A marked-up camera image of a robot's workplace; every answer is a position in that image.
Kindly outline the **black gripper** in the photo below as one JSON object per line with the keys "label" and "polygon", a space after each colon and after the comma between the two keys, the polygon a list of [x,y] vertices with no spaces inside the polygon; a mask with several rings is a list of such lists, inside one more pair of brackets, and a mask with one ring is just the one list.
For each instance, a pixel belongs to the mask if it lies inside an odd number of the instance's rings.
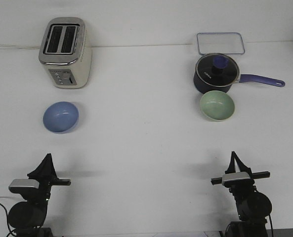
{"label": "black gripper", "polygon": [[52,186],[70,186],[71,180],[70,179],[59,179],[57,177],[52,155],[48,153],[39,166],[33,170],[32,172],[28,173],[27,176],[29,179],[46,179],[48,177],[51,178],[50,181],[44,181],[42,183],[42,192],[45,195],[50,195],[51,187]]}
{"label": "black gripper", "polygon": [[[230,174],[230,173],[235,173],[236,172],[235,161],[237,163],[237,166],[238,166],[239,170],[241,172],[246,172],[251,177],[251,179],[233,183],[233,185],[231,185],[230,187],[232,187],[234,185],[253,185],[255,179],[262,179],[262,178],[269,178],[270,177],[270,172],[269,171],[252,173],[251,168],[246,166],[239,159],[238,155],[234,151],[231,152],[230,163],[229,163],[229,166],[228,166],[227,170],[225,171],[225,174]],[[221,184],[221,180],[222,180],[222,177],[212,178],[211,179],[211,184],[212,185]]]}

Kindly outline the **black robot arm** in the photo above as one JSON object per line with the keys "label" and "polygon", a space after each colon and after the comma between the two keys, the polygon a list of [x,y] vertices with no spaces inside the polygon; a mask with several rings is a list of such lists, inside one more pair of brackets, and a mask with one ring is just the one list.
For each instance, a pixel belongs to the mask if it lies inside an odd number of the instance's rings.
{"label": "black robot arm", "polygon": [[272,203],[255,185],[256,179],[269,178],[270,172],[253,173],[232,151],[230,163],[222,177],[212,178],[212,185],[222,185],[235,200],[239,220],[226,227],[225,237],[267,237],[267,217],[272,212]]}
{"label": "black robot arm", "polygon": [[8,223],[16,237],[52,237],[51,228],[43,224],[53,186],[69,186],[70,179],[57,177],[52,155],[46,154],[38,167],[25,179],[14,179],[8,189],[24,200],[16,203],[8,213]]}

